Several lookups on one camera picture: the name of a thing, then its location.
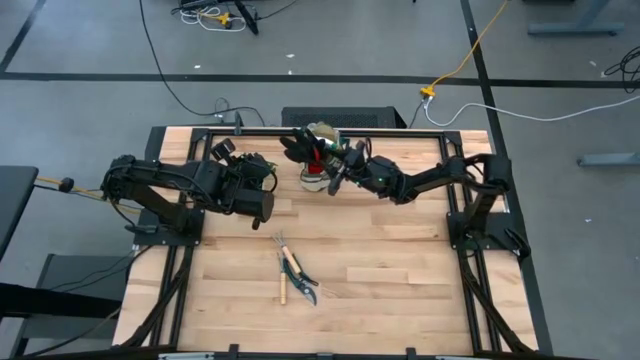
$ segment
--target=gray concrete floor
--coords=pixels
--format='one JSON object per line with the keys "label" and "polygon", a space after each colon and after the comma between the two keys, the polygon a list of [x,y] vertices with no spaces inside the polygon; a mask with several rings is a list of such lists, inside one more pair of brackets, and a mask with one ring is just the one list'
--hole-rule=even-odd
{"label": "gray concrete floor", "polygon": [[[612,1],[603,19],[623,20],[617,37],[532,38],[526,22],[578,14],[586,1],[552,6],[512,1],[483,43],[492,78],[600,80],[600,72],[638,45],[638,3]],[[0,0],[0,51],[35,1]],[[438,76],[469,50],[460,4],[450,0],[301,0],[264,21],[259,38],[210,33],[171,18],[172,0],[145,1],[165,72]],[[256,2],[261,13],[285,0]],[[472,0],[482,28],[498,0]],[[289,59],[287,54],[295,54]],[[155,73],[136,1],[48,0],[11,72]],[[476,77],[469,63],[459,77]],[[197,110],[224,96],[260,110],[269,125],[284,106],[395,106],[410,119],[419,85],[318,83],[176,83]],[[499,107],[556,116],[628,97],[622,90],[493,88]],[[479,87],[440,86],[432,116],[448,120]],[[580,169],[584,153],[637,151],[640,102],[557,123],[500,116],[533,248],[547,322],[558,355],[622,359],[640,333],[638,169]],[[154,125],[212,122],[182,110],[158,82],[0,81],[0,163],[28,164],[44,176],[70,176],[97,187],[114,157],[142,155]],[[252,114],[245,121],[257,125]],[[420,116],[416,127],[432,127]],[[488,129],[470,109],[458,129]],[[124,255],[131,236],[99,203],[36,191],[9,251],[0,281],[32,286],[48,253]],[[0,356],[17,329],[0,326]],[[106,346],[87,341],[73,349]]]}

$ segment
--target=yellow cable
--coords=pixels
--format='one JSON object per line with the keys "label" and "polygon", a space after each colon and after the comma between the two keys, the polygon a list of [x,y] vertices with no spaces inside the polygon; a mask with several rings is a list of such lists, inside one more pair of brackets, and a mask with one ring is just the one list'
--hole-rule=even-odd
{"label": "yellow cable", "polygon": [[482,30],[482,32],[480,33],[480,36],[478,36],[478,39],[473,44],[473,47],[471,47],[471,51],[469,51],[469,53],[464,58],[464,60],[462,60],[462,63],[460,64],[460,66],[458,66],[458,68],[455,71],[452,71],[452,72],[450,72],[448,74],[440,76],[438,79],[436,79],[436,81],[431,83],[431,85],[427,86],[426,88],[420,89],[420,93],[423,96],[425,96],[425,97],[427,97],[427,96],[436,96],[436,92],[435,92],[436,84],[439,83],[440,81],[450,77],[450,76],[453,76],[453,75],[457,74],[458,72],[460,72],[460,70],[462,70],[464,65],[467,63],[467,61],[469,61],[469,59],[471,58],[471,55],[473,55],[473,52],[476,50],[476,48],[480,44],[480,40],[482,40],[482,38],[484,37],[484,34],[487,32],[487,30],[489,30],[489,28],[491,27],[491,25],[493,25],[493,23],[496,21],[496,19],[498,19],[500,14],[502,14],[502,11],[507,7],[508,3],[509,3],[509,0],[505,0],[504,3],[502,3],[502,6],[500,6],[500,9],[498,9],[498,12],[493,17],[493,19],[491,19],[491,21],[489,21],[489,24],[487,24],[487,27],[485,27],[484,30]]}
{"label": "yellow cable", "polygon": [[[55,185],[60,185],[60,184],[62,184],[62,182],[61,182],[61,181],[58,181],[58,180],[56,180],[56,179],[51,179],[51,178],[43,177],[43,176],[38,176],[38,177],[37,177],[37,179],[38,179],[38,181],[46,182],[46,183],[49,183],[49,184],[55,184]],[[84,188],[81,188],[81,187],[74,186],[74,187],[73,187],[73,189],[71,189],[71,190],[72,190],[72,191],[75,191],[75,192],[82,193],[82,194],[87,195],[87,196],[90,196],[90,197],[92,197],[92,198],[94,198],[94,199],[96,199],[96,200],[100,200],[100,201],[107,202],[106,200],[103,200],[103,199],[102,199],[102,196],[100,196],[100,195],[96,195],[96,194],[92,193],[91,191],[89,191],[89,190],[87,190],[87,189],[84,189]],[[118,204],[116,204],[116,206],[117,206],[121,211],[126,212],[126,213],[128,213],[128,214],[132,214],[132,215],[138,215],[138,214],[140,214],[140,211],[138,211],[138,210],[129,209],[129,208],[125,207],[125,206],[121,206],[121,205],[118,205]]]}

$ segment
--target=wooden table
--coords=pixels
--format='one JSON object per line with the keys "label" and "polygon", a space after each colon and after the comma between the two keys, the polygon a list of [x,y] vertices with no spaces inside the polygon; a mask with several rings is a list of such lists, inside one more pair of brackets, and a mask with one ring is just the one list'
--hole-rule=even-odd
{"label": "wooden table", "polygon": [[[159,160],[184,163],[191,133],[189,127],[166,128]],[[382,131],[378,134],[386,137],[372,138],[373,152],[407,173],[423,171],[441,161],[441,149],[438,141],[417,137],[422,133]],[[465,156],[491,152],[486,132],[459,134]],[[258,231],[251,230],[248,217],[206,214],[179,350],[227,351],[235,343],[242,352],[403,354],[414,347],[418,354],[472,353],[458,258],[445,221],[445,188],[403,206],[346,182],[336,197],[311,193],[301,188],[300,165],[284,157],[278,136],[230,138],[238,154],[258,152],[277,164],[275,208]],[[162,194],[177,199],[175,193]],[[458,201],[462,209],[462,196]],[[495,207],[502,211],[503,203]],[[290,283],[287,305],[280,305],[277,247],[271,240],[280,230],[305,271],[320,282],[316,307]],[[157,246],[133,265],[114,344],[127,339],[156,302],[166,252]],[[496,307],[523,342],[537,348],[517,259],[507,251],[484,256]],[[489,349],[477,301],[476,309],[483,347]],[[168,341],[172,313],[170,305],[161,343]]]}

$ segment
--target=red object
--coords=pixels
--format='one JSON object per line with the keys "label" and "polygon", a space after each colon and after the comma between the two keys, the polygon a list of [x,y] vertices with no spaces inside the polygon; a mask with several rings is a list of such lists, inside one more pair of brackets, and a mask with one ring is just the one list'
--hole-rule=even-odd
{"label": "red object", "polygon": [[[313,148],[313,154],[315,155],[316,161],[320,161],[320,152],[315,147]],[[309,174],[321,174],[324,171],[322,166],[318,164],[309,163],[307,165],[307,171]]]}

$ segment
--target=wooden handle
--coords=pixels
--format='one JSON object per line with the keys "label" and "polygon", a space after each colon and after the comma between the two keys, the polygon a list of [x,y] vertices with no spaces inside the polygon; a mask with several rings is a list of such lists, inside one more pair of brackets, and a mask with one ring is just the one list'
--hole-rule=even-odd
{"label": "wooden handle", "polygon": [[284,253],[284,256],[287,257],[287,260],[289,260],[289,264],[291,264],[291,267],[293,268],[293,272],[295,272],[296,274],[300,274],[302,272],[302,269],[300,269],[300,265],[298,265],[298,262],[296,261],[296,259],[293,258],[293,255],[291,254],[291,251],[289,251],[289,248],[286,246],[283,246],[282,252]]}
{"label": "wooden handle", "polygon": [[280,305],[287,304],[287,276],[280,273]]}

